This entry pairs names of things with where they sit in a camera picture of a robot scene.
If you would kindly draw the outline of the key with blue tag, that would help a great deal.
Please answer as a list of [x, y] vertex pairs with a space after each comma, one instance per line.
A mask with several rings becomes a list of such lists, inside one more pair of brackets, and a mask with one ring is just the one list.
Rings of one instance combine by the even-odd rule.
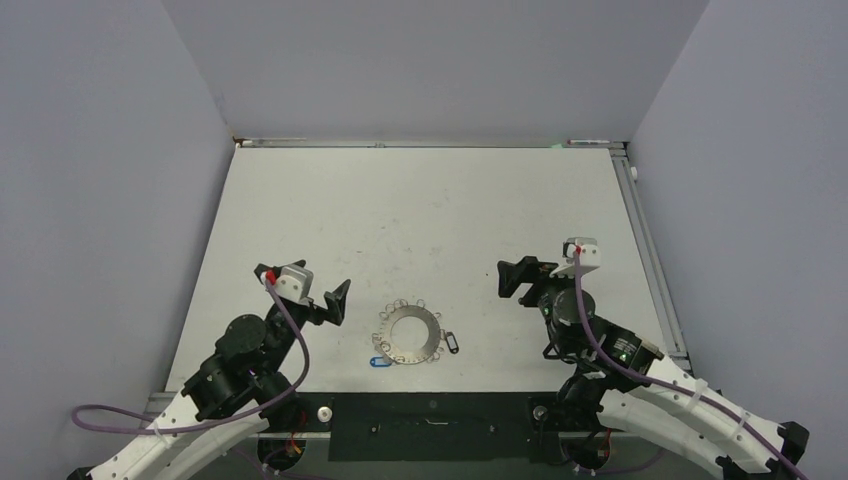
[[387, 360], [382, 356], [375, 356], [369, 359], [369, 365], [372, 368], [388, 368], [391, 367], [393, 362], [391, 360]]

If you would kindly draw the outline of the key with black tag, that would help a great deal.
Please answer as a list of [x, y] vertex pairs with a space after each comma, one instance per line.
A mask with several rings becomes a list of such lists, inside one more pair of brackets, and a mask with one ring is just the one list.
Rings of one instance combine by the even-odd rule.
[[459, 352], [459, 345], [457, 338], [453, 332], [443, 331], [442, 332], [443, 340], [446, 344], [448, 351], [451, 354], [457, 354]]

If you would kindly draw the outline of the metal keyring disc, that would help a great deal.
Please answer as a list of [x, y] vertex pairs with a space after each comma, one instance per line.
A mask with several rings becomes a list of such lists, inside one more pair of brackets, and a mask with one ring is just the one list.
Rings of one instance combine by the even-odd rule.
[[441, 314], [421, 298], [385, 305], [371, 334], [375, 356], [391, 360], [392, 366], [436, 363], [445, 352], [440, 320]]

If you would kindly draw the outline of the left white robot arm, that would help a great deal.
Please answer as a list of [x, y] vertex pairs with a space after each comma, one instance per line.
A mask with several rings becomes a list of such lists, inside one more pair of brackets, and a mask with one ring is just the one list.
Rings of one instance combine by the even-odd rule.
[[144, 427], [81, 419], [81, 413], [96, 410], [94, 404], [72, 410], [72, 422], [83, 430], [132, 439], [102, 463], [74, 469], [69, 478], [186, 479], [251, 434], [294, 424], [297, 390], [311, 367], [303, 327], [341, 325], [351, 282], [344, 280], [325, 292], [318, 305], [309, 295], [314, 274], [304, 260], [280, 266], [259, 263], [254, 275], [273, 302], [267, 314], [234, 318], [215, 341], [213, 353], [164, 410], [137, 417]]

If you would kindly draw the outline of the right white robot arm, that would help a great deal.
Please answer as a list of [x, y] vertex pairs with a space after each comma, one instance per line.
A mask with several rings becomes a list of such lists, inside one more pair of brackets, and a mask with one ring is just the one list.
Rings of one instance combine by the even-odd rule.
[[567, 419], [637, 435], [718, 479], [803, 478], [806, 428], [751, 413], [650, 341], [596, 314], [583, 278], [600, 263], [599, 248], [569, 243], [560, 264], [534, 256], [497, 264], [500, 297], [527, 286], [519, 303], [542, 316], [544, 357], [575, 368], [557, 394]]

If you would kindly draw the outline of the aluminium frame rail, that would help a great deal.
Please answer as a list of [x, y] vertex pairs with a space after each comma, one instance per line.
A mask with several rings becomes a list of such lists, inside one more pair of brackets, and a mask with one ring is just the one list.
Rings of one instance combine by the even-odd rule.
[[653, 241], [639, 198], [637, 173], [630, 163], [626, 146], [626, 143], [614, 143], [609, 149], [613, 168], [645, 271], [648, 289], [658, 315], [667, 352], [678, 366], [685, 370], [690, 370], [689, 352], [673, 305], [658, 250]]

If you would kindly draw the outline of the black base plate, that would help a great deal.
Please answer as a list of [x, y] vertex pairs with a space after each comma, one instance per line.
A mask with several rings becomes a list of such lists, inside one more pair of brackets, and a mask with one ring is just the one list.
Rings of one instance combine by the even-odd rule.
[[319, 446], [331, 462], [488, 461], [558, 464], [590, 457], [607, 429], [596, 411], [553, 392], [303, 393], [257, 454], [290, 469]]

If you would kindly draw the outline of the marker pen on rail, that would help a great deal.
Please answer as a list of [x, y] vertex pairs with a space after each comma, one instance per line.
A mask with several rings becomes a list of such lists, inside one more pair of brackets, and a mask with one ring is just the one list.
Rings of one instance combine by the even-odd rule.
[[605, 147], [611, 145], [613, 142], [609, 140], [598, 140], [598, 139], [569, 139], [566, 142], [569, 146], [586, 146], [586, 147]]

